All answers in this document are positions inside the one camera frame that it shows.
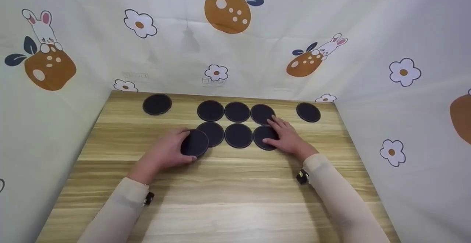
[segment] white flower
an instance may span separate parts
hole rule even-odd
[[[412,85],[412,82],[422,75],[420,69],[414,67],[414,61],[407,57],[402,59],[401,62],[392,62],[389,69],[391,71],[389,78],[393,82],[400,82],[402,87]]]
[[[145,38],[148,35],[155,35],[157,28],[153,25],[153,19],[146,13],[137,13],[135,10],[127,9],[124,11],[126,18],[124,24],[133,30],[137,36]]]
[[[229,77],[227,75],[227,67],[219,67],[216,64],[209,66],[209,68],[205,71],[205,76],[210,77],[214,82],[218,81],[219,79],[227,79]]]
[[[121,79],[115,79],[113,87],[121,91],[139,91],[132,82],[125,82]]]
[[[316,99],[316,102],[334,102],[337,99],[334,95],[324,94]]]
[[[380,150],[380,155],[387,159],[392,166],[398,167],[400,163],[406,162],[406,155],[402,152],[404,145],[401,141],[391,141],[386,139],[383,142],[383,148]]]

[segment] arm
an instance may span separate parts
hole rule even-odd
[[[181,143],[189,134],[187,128],[174,129],[155,143],[118,184],[78,242],[126,242],[144,208],[147,184],[162,169],[195,161],[196,157],[180,153]]]
[[[291,124],[276,116],[268,120],[279,140],[264,139],[267,144],[293,154],[304,161],[309,183],[321,197],[346,243],[388,243],[389,240],[366,203],[332,166],[328,159],[301,139]]]

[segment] flower center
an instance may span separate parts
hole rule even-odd
[[[136,22],[135,25],[136,25],[136,27],[138,27],[139,29],[144,28],[144,24],[143,24],[142,22]]]

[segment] hand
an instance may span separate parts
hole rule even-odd
[[[298,133],[296,133],[296,129],[294,129],[289,122],[283,121],[283,119],[274,115],[271,117],[273,121],[270,119],[266,121],[277,132],[280,139],[264,139],[263,142],[265,144],[270,144],[282,151],[293,154],[301,163],[311,155],[319,153],[316,148],[304,141]]]
[[[195,156],[180,153],[181,143],[189,134],[186,127],[169,130],[138,160],[128,178],[147,185],[158,171],[195,161]]]

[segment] bunny paw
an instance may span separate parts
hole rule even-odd
[[[57,48],[57,50],[62,51],[62,45],[60,43],[55,42],[54,46]]]
[[[49,48],[49,46],[47,44],[44,44],[42,43],[41,46],[40,46],[40,50],[41,52],[43,52],[44,54],[47,54],[51,51],[51,49]]]

